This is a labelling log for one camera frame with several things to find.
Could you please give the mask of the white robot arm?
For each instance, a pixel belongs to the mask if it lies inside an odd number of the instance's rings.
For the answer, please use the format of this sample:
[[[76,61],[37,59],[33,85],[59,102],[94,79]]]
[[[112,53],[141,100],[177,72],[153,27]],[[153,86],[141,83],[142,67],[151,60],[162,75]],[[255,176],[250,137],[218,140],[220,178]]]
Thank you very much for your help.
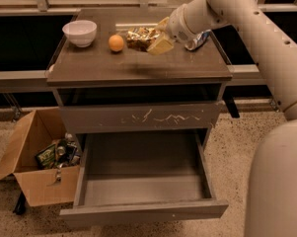
[[[297,43],[259,8],[257,0],[193,0],[157,25],[151,54],[178,41],[193,46],[196,35],[234,26],[268,89],[286,117],[254,155],[248,186],[245,237],[297,237]]]

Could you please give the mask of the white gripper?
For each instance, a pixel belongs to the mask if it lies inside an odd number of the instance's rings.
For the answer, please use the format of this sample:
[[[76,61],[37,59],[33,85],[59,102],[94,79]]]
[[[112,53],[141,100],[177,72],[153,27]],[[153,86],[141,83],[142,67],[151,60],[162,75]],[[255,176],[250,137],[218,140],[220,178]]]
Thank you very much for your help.
[[[180,43],[193,40],[200,33],[200,9],[190,4],[183,4],[165,17],[156,26],[157,31],[166,31],[170,37]],[[147,48],[152,55],[166,53],[174,48],[174,41],[168,34],[161,33]]]

